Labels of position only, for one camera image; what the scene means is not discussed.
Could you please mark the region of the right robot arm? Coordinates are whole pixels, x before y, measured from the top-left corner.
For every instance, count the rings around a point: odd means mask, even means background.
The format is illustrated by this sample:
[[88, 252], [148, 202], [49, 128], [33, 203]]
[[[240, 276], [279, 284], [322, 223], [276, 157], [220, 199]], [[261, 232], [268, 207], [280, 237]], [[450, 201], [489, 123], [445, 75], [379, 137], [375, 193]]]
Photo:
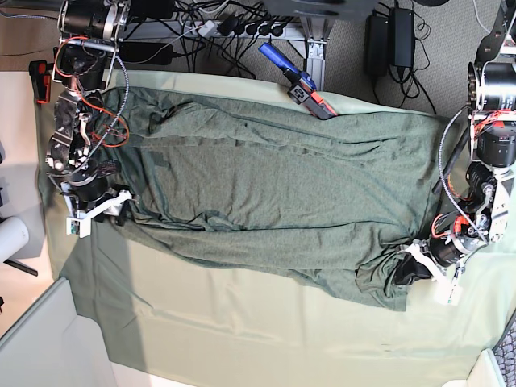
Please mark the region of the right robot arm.
[[109, 178], [120, 170], [112, 160], [97, 160], [106, 138], [123, 124], [125, 102], [105, 107], [102, 91], [114, 65], [129, 19], [129, 1], [65, 1], [57, 19], [59, 46], [51, 72], [64, 86], [54, 107], [55, 130], [48, 141], [48, 177], [64, 197], [70, 235], [90, 234], [95, 218], [121, 218], [132, 195]]

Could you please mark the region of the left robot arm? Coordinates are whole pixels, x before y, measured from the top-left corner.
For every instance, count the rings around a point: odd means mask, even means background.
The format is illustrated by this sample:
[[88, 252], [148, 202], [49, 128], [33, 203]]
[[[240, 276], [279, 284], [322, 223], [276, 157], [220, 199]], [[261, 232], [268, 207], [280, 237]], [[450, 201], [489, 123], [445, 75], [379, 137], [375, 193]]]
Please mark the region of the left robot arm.
[[442, 189], [454, 209], [437, 214], [427, 239], [403, 246], [395, 285], [432, 279], [454, 289], [469, 257], [505, 234], [515, 190], [515, 3], [502, 1], [493, 26], [468, 65], [469, 127], [447, 162]]

